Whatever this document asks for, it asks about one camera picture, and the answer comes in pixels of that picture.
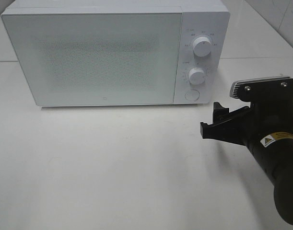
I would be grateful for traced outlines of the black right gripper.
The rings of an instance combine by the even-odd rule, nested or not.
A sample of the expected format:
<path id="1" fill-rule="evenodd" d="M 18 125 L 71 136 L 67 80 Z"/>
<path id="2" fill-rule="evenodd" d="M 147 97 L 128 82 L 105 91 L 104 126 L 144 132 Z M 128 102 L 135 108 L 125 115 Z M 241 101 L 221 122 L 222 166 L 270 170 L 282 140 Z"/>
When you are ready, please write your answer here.
<path id="1" fill-rule="evenodd" d="M 212 124 L 200 124 L 204 139 L 246 146 L 251 152 L 293 151 L 293 99 L 250 103 L 231 112 L 214 102 L 212 119 Z"/>

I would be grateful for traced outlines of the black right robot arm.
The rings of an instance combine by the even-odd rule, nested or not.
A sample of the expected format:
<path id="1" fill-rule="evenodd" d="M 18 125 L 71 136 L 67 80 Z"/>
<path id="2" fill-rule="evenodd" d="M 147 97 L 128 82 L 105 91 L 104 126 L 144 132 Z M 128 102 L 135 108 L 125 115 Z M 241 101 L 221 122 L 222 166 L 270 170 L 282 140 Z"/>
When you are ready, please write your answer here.
<path id="1" fill-rule="evenodd" d="M 246 146 L 271 183 L 280 217 L 293 225 L 293 99 L 255 102 L 235 111 L 213 104 L 213 123 L 201 123 L 203 139 Z"/>

